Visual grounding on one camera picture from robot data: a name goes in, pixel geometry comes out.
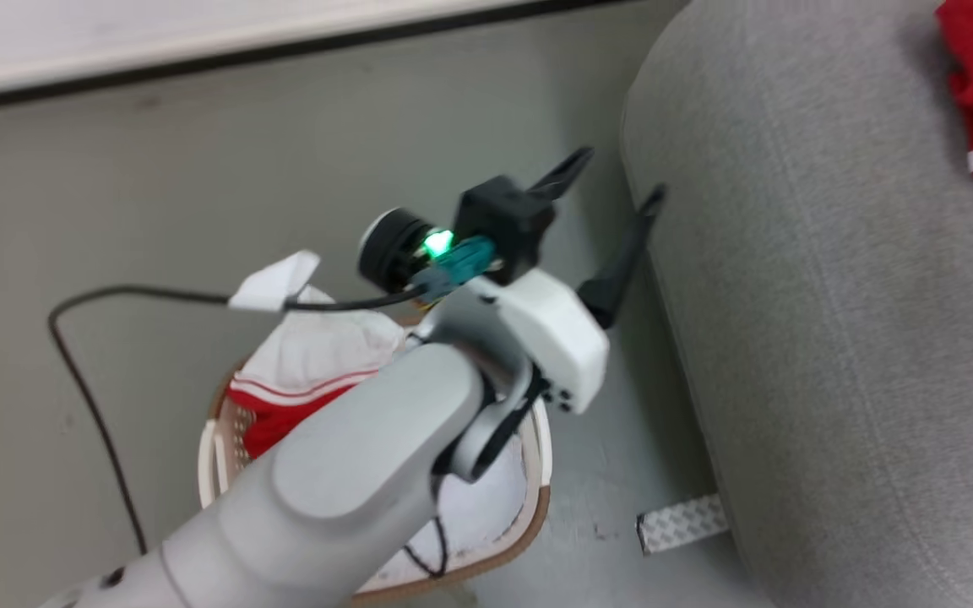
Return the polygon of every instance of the camera lens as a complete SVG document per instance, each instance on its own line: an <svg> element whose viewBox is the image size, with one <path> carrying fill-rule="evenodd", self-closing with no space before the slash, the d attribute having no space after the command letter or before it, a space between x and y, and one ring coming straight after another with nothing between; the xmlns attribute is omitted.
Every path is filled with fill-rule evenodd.
<svg viewBox="0 0 973 608"><path fill-rule="evenodd" d="M435 252L448 247L451 239L444 238L445 232L406 209L391 210L363 235L359 274L387 293L400 293L414 274L430 265Z"/></svg>

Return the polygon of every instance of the white cloth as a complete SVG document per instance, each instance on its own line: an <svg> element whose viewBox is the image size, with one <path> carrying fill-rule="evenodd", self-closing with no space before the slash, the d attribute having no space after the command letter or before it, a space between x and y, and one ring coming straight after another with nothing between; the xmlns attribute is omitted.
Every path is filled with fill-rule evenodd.
<svg viewBox="0 0 973 608"><path fill-rule="evenodd" d="M283 303L305 287L321 263L319 255L305 249L250 274L231 297L230 308L277 312Z"/></svg>
<svg viewBox="0 0 973 608"><path fill-rule="evenodd" d="M332 301L308 285L298 301ZM301 405L358 384L393 359L405 331L374 311L289 312L228 385L266 404Z"/></svg>

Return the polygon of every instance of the laundry basket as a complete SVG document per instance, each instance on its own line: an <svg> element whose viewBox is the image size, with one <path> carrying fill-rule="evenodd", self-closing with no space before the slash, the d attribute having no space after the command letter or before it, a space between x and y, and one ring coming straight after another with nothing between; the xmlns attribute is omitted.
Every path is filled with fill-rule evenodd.
<svg viewBox="0 0 973 608"><path fill-rule="evenodd" d="M201 432L198 491L202 508L227 491L241 470L250 465L250 457L242 446L242 435L254 423L254 413L240 408L225 396L232 376L233 371L220 385ZM525 499L503 534L483 546L449 555L448 573L438 580L428 578L420 569L409 565L402 567L400 559L405 558L398 554L359 589L352 604L400 600L425 593L439 585L454 584L486 573L524 553L543 527L547 505L551 501L551 428L541 401L534 405L532 415L521 424L513 444L510 447L520 454L524 467Z"/></svg>

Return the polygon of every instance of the sofa arm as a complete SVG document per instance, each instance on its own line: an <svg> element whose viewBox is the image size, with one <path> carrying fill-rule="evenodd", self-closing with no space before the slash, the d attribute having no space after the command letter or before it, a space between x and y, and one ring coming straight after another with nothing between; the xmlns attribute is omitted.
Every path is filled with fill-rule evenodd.
<svg viewBox="0 0 973 608"><path fill-rule="evenodd" d="M785 608L973 607L973 180L932 0L695 0L633 191L747 567Z"/></svg>

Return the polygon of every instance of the black wire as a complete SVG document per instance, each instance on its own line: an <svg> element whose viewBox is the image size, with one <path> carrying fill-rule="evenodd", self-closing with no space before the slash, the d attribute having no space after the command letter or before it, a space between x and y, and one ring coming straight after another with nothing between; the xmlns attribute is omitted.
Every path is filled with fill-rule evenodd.
<svg viewBox="0 0 973 608"><path fill-rule="evenodd" d="M374 297L371 300L352 300L352 301L333 301L331 304L317 304L314 301L285 301L286 311L314 311L314 312L340 312L340 311L363 311L368 308L391 307L393 304L400 304L402 301L414 300L426 292L424 287L416 287L408 291L391 294L391 296Z"/></svg>
<svg viewBox="0 0 973 608"><path fill-rule="evenodd" d="M389 307L389 305L399 304L402 301L413 300L421 296L423 291L422 288L415 288L394 294L393 296L375 297L373 300L336 301L332 304L286 301L283 309L286 311L291 309L291 311L314 312L361 311L367 308ZM145 555L148 553L148 543L145 541L145 532L142 529L142 524L138 517L138 509L134 507L134 500L131 497L130 488L127 486L127 477L122 472L122 463L119 461L119 454L115 449L115 443L111 441L111 433L107 430L107 423L104 422L104 416L100 413L100 407L96 405L96 399L92 395L92 389L89 388L88 382L84 380L77 361L74 360L73 355L70 354L69 347L66 346L62 329L58 327L59 318L62 318L62 315L65 315L71 309L80 307L82 304L88 304L90 301L103 300L105 297L113 296L154 297L160 300L192 301L197 304L212 304L220 305L221 307L227 307L228 301L231 298L215 293L150 287L150 285L112 285L111 287L86 291L78 296L69 297L67 300L62 301L62 303L52 308L50 314L47 315L47 328L51 332L51 340L55 343L55 349L58 349L58 355L62 357L66 369L69 370L70 377L73 378L73 383L80 390L85 407L89 409L92 420L96 423L96 430L100 432L100 439L104 443L107 458L111 461L111 469L115 472L115 482L119 485L119 496L122 497L122 505L127 509L127 516L130 517L130 526L133 528L134 541L138 544L139 553Z"/></svg>
<svg viewBox="0 0 973 608"><path fill-rule="evenodd" d="M416 550L405 544L405 554L408 558L415 562L420 570L426 573L426 576L433 578L433 580L438 580L438 578L443 578L445 573L448 572L448 539L445 538L445 527L441 524L441 517L435 517L433 519L433 528L438 532L438 544L441 546L441 563L438 569L432 569L426 562L422 561L422 558L416 554Z"/></svg>

